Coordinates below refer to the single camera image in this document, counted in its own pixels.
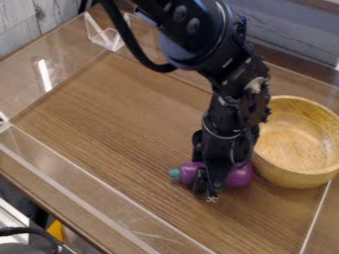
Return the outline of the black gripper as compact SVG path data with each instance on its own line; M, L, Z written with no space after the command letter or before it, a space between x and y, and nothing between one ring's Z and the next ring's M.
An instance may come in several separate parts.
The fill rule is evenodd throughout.
M243 130L233 137L219 138L205 129L192 135L192 161L207 167L199 168L191 184L191 191L203 194L207 191L207 202L219 200L231 169L245 164L253 155L259 137L259 126Z

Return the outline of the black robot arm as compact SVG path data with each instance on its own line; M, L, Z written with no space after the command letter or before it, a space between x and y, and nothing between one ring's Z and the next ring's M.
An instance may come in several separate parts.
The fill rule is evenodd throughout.
M259 125L268 120L269 69L247 39L247 18L225 0L129 0L139 17L159 31L165 63L155 63L137 43L115 0L97 0L133 57L151 70L196 72L212 86L212 98L192 135L191 190L219 199L232 170L255 153Z

